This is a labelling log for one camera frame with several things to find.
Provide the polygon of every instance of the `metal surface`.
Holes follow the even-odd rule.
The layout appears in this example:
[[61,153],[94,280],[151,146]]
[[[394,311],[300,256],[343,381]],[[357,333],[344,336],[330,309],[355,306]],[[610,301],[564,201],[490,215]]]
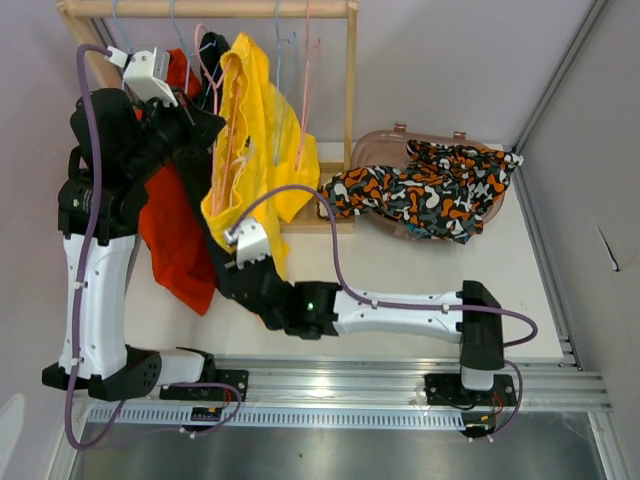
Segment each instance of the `metal surface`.
[[531,240],[533,253],[536,257],[538,270],[540,272],[540,277],[542,278],[542,284],[544,285],[545,293],[547,294],[551,315],[553,316],[553,321],[556,324],[558,334],[565,336],[567,339],[567,341],[563,343],[563,346],[566,346],[569,335],[567,309],[558,288],[556,280],[557,275],[553,271],[551,259],[549,258],[549,253],[546,249],[544,238],[542,237],[540,225],[537,220],[538,216],[535,204],[527,185],[525,167],[516,171],[514,176],[516,194],[518,195],[520,207],[522,208],[524,223],[527,227],[527,231],[529,232],[529,239]]
[[[84,440],[102,425],[87,426]],[[110,440],[145,429],[116,425]],[[457,432],[223,428],[203,438],[166,432],[78,455],[78,479],[580,479],[604,470],[585,414],[527,414],[495,443]]]
[[[192,408],[184,405],[130,405],[125,406],[119,423],[146,425],[212,425],[202,420],[191,420]],[[100,403],[89,416],[89,422],[106,423],[115,406]],[[224,410],[220,420],[229,416]],[[290,408],[242,407],[229,425],[240,427],[295,427],[295,428],[371,428],[376,430],[463,430],[462,415],[456,411],[423,412],[394,410],[355,410],[309,408],[295,411]]]
[[[565,357],[567,362],[573,358]],[[248,370],[251,385],[246,407],[288,408],[290,413],[308,409],[356,409],[368,411],[451,410],[427,407],[424,375],[457,373],[459,365],[450,360],[407,359],[390,361],[260,358],[218,356],[223,369]],[[569,363],[522,365],[524,376],[523,411],[610,412],[611,404],[602,376],[580,372]],[[505,369],[503,373],[515,374]],[[166,405],[157,396],[132,400],[129,405]],[[183,402],[180,405],[215,405]]]
[[590,413],[589,421],[607,478],[629,480],[631,476],[622,457],[611,414]]
[[547,108],[551,104],[551,101],[554,99],[556,93],[562,86],[563,82],[567,78],[567,74],[571,71],[571,67],[573,66],[575,60],[578,58],[578,55],[582,51],[585,43],[589,39],[593,28],[596,26],[598,20],[602,17],[605,7],[609,3],[610,0],[594,0],[593,4],[589,8],[588,13],[586,14],[580,28],[576,32],[576,35],[573,37],[567,52],[562,57],[556,71],[551,76],[551,80],[547,84],[544,89],[544,93],[540,97],[538,104],[536,105],[533,113],[527,120],[525,127],[518,137],[516,141],[514,152],[521,154],[522,149],[526,145],[531,133],[535,130],[536,125],[547,111]]

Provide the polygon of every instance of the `white floor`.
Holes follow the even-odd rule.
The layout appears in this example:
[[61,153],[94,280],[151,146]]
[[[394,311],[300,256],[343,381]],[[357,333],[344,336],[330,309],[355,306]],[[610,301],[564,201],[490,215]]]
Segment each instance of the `white floor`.
[[[328,234],[291,234],[291,280],[335,281]],[[482,235],[467,245],[400,240],[359,218],[355,234],[340,237],[340,260],[347,281],[375,292],[428,294],[458,290],[478,280],[504,308],[532,317],[538,337],[507,350],[519,362],[557,362],[562,357],[549,304],[520,205],[512,187],[502,210]],[[255,315],[216,294],[200,317],[157,285],[146,246],[141,247],[126,302],[126,339],[140,347],[186,346],[216,354],[339,356],[351,358],[457,358],[458,347],[439,340],[362,333],[304,341],[270,332]],[[505,339],[526,335],[529,327],[503,318]]]

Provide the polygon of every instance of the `wire hanger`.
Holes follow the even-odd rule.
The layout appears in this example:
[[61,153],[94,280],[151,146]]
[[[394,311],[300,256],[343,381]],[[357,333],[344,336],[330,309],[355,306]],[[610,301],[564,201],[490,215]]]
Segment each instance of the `wire hanger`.
[[[234,82],[236,79],[237,79],[237,76],[231,79],[230,81]],[[220,188],[218,190],[219,194],[218,194],[218,201],[216,202],[216,208],[220,206],[219,202],[226,197],[227,179],[229,178],[229,171],[231,170],[231,164],[232,164],[231,153],[233,152],[233,142],[236,136],[236,118],[238,116],[238,106],[239,106],[238,103],[240,99],[240,94],[242,93],[240,86],[237,85],[237,83],[236,83],[236,91],[234,93],[235,95],[232,93],[232,96],[235,97],[235,99],[234,99],[233,107],[231,110],[231,120],[229,122],[229,127],[227,129],[227,132],[228,132],[227,134],[229,136],[227,143],[229,144],[229,146],[227,148],[227,157],[223,164],[224,176],[222,177],[222,183],[220,184]],[[236,171],[235,174],[233,175],[233,179],[231,180],[231,185],[235,183],[235,179],[237,178],[238,174],[239,174],[239,171]]]
[[[220,63],[218,63],[218,65],[216,66],[216,68],[213,70],[213,75],[211,73],[209,73],[209,70],[207,70],[207,66],[204,64],[204,62],[202,61],[202,56],[200,55],[200,49],[198,48],[199,44],[200,44],[200,31],[201,30],[205,30],[206,32],[208,32],[208,30],[206,29],[206,27],[202,24],[199,23],[196,26],[196,30],[193,36],[193,44],[194,44],[194,48],[195,48],[195,52],[196,52],[196,56],[198,57],[198,62],[200,62],[200,67],[202,68],[202,72],[204,73],[205,78],[207,79],[207,81],[209,82],[209,87],[213,90],[213,114],[214,115],[218,115],[218,88],[220,87],[220,85],[222,85],[222,81],[224,80],[225,77],[225,71],[224,69],[222,70],[222,74],[220,75],[220,78],[218,79],[218,81],[216,82],[214,80],[214,75],[217,71],[217,68],[220,66]],[[212,168],[211,168],[211,215],[215,215],[217,213],[217,205],[218,205],[218,201],[217,201],[217,197],[219,196],[219,192],[220,192],[220,188],[219,185],[216,183],[216,143],[217,142],[213,142],[213,146],[211,148],[211,163],[212,163]]]
[[311,57],[314,52],[320,53],[321,40],[318,38],[318,41],[315,45],[311,45],[311,0],[307,0],[307,23],[306,23],[306,38],[305,38],[305,47],[306,47],[306,55],[307,62],[304,68],[304,93],[302,100],[302,115],[300,118],[300,143],[298,144],[298,154],[296,156],[296,172],[300,168],[300,159],[302,157],[302,148],[304,147],[304,137],[307,133],[307,125],[309,123],[309,111],[311,110],[311,99],[312,96],[309,95],[309,92],[315,86],[315,77],[318,73],[319,67],[316,65],[314,69],[313,79],[310,79],[310,66],[311,66]]
[[281,0],[276,0],[276,10],[275,10],[275,26],[276,26],[276,46],[278,47],[278,59],[276,66],[276,93],[275,93],[275,109],[274,109],[274,117],[275,117],[275,129],[274,129],[274,141],[273,141],[273,162],[276,166],[280,163],[280,143],[282,142],[282,128],[284,123],[284,112],[285,112],[285,101],[289,94],[289,87],[291,84],[296,83],[296,79],[292,79],[291,82],[287,82],[286,88],[284,91],[280,89],[280,77],[282,70],[282,47],[285,44],[289,44],[293,47],[293,58],[298,58],[298,35],[296,32],[292,32],[290,37],[282,38],[280,35],[280,2]]
[[118,7],[118,1],[119,0],[112,0],[111,1],[111,14],[113,16],[113,21],[116,24],[116,27],[118,27],[118,30],[120,31],[120,34],[122,35],[122,39],[124,40],[124,43],[127,44],[127,53],[133,53],[133,45],[131,43],[131,40],[129,40],[127,32],[125,31],[124,26],[122,25],[122,21],[118,18],[118,15],[116,14],[116,9]]
[[187,57],[187,71],[186,71],[185,80],[184,80],[184,92],[188,94],[189,80],[191,79],[191,54],[189,53],[190,52],[189,47],[187,46],[187,43],[184,41],[184,38],[182,38],[182,33],[180,33],[180,29],[178,28],[178,23],[176,22],[176,17],[175,17],[175,6],[176,6],[176,0],[171,0],[171,2],[169,3],[169,14],[170,14],[169,16],[171,19],[171,24],[173,25],[173,29],[178,34],[178,40],[180,40],[180,46],[182,47],[182,51]]

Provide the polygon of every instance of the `blue hanger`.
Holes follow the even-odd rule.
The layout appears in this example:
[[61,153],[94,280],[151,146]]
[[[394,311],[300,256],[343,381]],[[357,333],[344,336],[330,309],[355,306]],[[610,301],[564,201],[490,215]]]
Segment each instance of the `blue hanger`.
[[112,0],[111,13],[113,14],[113,21],[115,22],[116,27],[118,27],[118,30],[120,30],[120,34],[122,35],[124,43],[127,44],[127,53],[132,53],[133,46],[131,44],[131,40],[129,40],[129,37],[127,36],[127,32],[125,32],[124,27],[122,26],[122,22],[120,21],[120,19],[118,18],[118,15],[116,14],[117,6],[118,6],[118,0]]

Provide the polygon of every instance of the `gray wall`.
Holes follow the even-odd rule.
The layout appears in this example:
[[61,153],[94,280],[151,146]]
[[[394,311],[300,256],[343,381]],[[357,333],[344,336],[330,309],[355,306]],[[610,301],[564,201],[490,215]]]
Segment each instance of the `gray wall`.
[[[40,479],[62,426],[63,396],[40,385],[40,371],[57,360],[64,335],[56,194],[73,145],[75,48],[54,2],[40,0],[5,9],[0,44],[0,408],[16,394],[25,398],[5,478]],[[7,421],[19,427],[19,419]],[[0,448],[8,431],[0,432]]]
[[[512,144],[591,2],[362,0],[356,137],[403,122],[411,131],[451,135],[464,130],[470,138]],[[269,55],[273,74],[277,58],[273,21],[203,23],[230,40],[240,31],[250,34]],[[178,20],[190,48],[196,24]],[[320,140],[343,138],[345,25],[345,21],[312,22],[312,37],[322,38],[322,54],[309,131]],[[166,20],[123,19],[122,26],[134,47],[179,45]],[[293,30],[304,38],[304,21],[282,21],[283,36]],[[120,40],[117,29],[112,31]],[[296,64],[303,65],[302,57]],[[300,98],[290,97],[298,112]]]
[[579,353],[604,374],[640,478],[640,2],[611,3],[525,148],[526,174]]

